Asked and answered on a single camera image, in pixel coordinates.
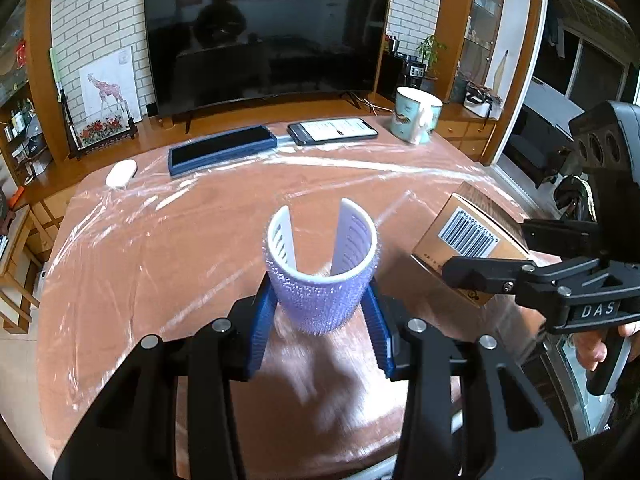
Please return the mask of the person right hand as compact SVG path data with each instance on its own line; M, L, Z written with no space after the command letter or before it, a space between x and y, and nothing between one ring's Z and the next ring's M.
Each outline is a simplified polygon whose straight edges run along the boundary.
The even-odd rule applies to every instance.
M631 362L639 355L640 322L618 326L617 330L621 337L629 338L631 341L628 356L628 361ZM578 362L585 370L593 372L608 356L608 347L604 342L605 334L602 330L574 334L572 338Z

